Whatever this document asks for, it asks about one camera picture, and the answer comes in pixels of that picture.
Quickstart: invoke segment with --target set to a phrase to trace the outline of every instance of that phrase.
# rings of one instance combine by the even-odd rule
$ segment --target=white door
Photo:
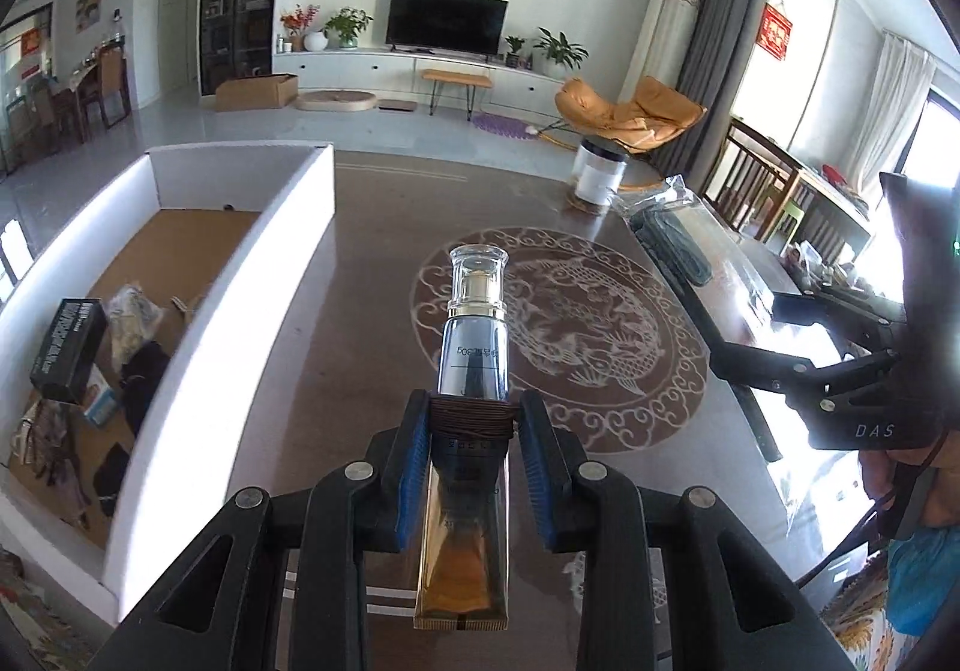
[[[187,4],[189,0],[160,0],[157,19],[157,56],[160,59],[160,92],[185,86],[187,63]]]

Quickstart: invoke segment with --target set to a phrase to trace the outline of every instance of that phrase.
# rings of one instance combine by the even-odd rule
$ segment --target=black box
[[[80,405],[106,330],[107,315],[98,299],[64,299],[43,337],[30,383],[48,401]]]

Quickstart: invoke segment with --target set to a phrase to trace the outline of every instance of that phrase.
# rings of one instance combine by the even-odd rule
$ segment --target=purple mat
[[[478,113],[473,117],[473,126],[479,127],[495,136],[530,140],[536,136],[528,136],[527,128],[530,122],[522,119],[511,119],[509,116],[496,116],[492,113]]]

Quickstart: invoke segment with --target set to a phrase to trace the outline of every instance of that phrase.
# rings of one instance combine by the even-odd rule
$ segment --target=television screen
[[[496,54],[506,0],[390,0],[387,44]]]

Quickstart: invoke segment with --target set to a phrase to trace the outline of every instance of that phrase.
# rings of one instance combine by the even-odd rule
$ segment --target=clear cap
[[[498,246],[472,244],[453,249],[449,316],[503,318],[503,272],[507,259],[507,252]]]

